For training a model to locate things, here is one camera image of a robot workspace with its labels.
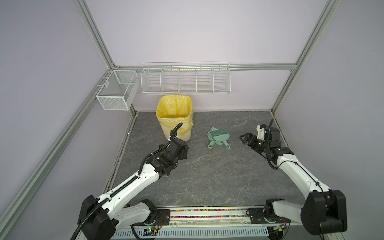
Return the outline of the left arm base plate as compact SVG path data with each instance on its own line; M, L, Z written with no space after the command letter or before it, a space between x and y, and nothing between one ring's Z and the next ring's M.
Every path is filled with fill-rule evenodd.
M170 209L157 209L155 212L151 212L149 217L138 226L168 226L171 220Z

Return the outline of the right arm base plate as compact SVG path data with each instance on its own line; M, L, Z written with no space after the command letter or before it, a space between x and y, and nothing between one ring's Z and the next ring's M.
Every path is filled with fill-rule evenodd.
M248 208L246 215L250 218L251 224L289 224L291 220L275 215L267 215L264 208Z

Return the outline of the green hand brush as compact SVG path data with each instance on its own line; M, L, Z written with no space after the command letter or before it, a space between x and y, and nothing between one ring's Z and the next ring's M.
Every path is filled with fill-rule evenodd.
M228 143L228 139L230 138L230 134L226 130L221 130L221 133L218 134L216 140L219 140L224 143L227 149L230 149L230 145Z

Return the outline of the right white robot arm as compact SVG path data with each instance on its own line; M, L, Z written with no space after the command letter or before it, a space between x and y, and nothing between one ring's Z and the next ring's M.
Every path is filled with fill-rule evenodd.
M307 170L294 152L282 146L281 134L268 125L257 126L257 133L245 133L241 142L267 160L273 170L282 170L298 187L305 203L293 204L284 199L266 200L263 214L266 220L288 219L301 224L313 235L342 233L348 229L346 196L322 183Z

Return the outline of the green plastic dustpan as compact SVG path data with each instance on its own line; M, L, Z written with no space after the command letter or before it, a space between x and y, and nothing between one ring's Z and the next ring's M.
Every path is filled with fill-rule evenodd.
M219 141L219 140L216 140L216 137L218 136L218 134L221 133L221 130L215 128L215 127L212 127L209 132L207 133L207 136L208 136L208 139L210 141L210 143L208 144L208 148L209 149L212 149L214 145L223 145L224 143Z

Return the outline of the aluminium front rail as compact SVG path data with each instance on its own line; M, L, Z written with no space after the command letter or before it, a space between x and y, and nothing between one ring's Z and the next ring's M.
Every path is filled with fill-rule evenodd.
M115 230L127 228L131 225L143 223L157 209L170 209L170 225L192 225L192 224L251 224L246 215L248 208L264 208L267 215L275 215L286 218L310 229L316 227L317 231L325 229L326 217L319 211L310 213L305 211L304 206L295 205L287 201L275 201L265 206L232 206L232 207L166 207L157 208L149 201L142 201L137 205L112 210L101 208L100 213L112 221Z

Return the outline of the beige bin with yellow bag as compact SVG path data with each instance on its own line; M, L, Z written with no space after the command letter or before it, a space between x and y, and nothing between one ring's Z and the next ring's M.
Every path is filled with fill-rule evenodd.
M179 123L183 125L177 130L178 138L187 142L192 135L193 127L193 101L185 95L167 95L160 98L156 117L168 140Z

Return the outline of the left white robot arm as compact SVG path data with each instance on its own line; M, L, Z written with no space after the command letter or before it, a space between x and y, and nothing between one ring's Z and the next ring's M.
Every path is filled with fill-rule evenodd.
M109 240L115 232L137 223L155 221L157 207L149 200L128 207L127 204L142 190L164 175L170 175L179 160L188 157L187 143L178 137L179 123L170 131L170 139L159 149L146 155L139 170L112 190L83 200L73 240L83 233L88 240Z

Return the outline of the aluminium corner frame post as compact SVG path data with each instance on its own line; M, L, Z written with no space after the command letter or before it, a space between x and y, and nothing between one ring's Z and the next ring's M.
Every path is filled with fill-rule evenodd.
M283 3L288 6L283 8L283 12L278 14L277 19L280 24L283 24L281 31L283 35L279 42L285 46L279 51L277 60L270 63L285 67L290 74L271 108L272 113L276 113L282 104L340 1L284 1Z

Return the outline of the small white mesh basket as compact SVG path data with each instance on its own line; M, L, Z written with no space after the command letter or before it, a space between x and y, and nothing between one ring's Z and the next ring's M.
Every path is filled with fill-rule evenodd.
M96 97L106 111L129 111L139 85L136 71L112 70Z

